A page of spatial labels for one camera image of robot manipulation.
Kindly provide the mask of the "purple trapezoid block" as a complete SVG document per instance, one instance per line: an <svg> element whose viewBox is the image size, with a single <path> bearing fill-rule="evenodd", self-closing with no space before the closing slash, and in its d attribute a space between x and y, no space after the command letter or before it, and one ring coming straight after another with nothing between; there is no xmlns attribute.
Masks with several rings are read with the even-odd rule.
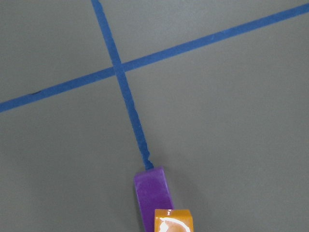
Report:
<svg viewBox="0 0 309 232"><path fill-rule="evenodd" d="M155 210L174 208L164 168L156 167L135 174L134 186L144 230L153 232Z"/></svg>

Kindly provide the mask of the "orange trapezoid block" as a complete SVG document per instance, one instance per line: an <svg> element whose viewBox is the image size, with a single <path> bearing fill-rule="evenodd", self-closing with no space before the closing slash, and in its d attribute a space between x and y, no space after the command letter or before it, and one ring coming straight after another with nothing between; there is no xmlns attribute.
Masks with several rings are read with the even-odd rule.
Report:
<svg viewBox="0 0 309 232"><path fill-rule="evenodd" d="M193 232L193 217L188 209L156 209L154 232Z"/></svg>

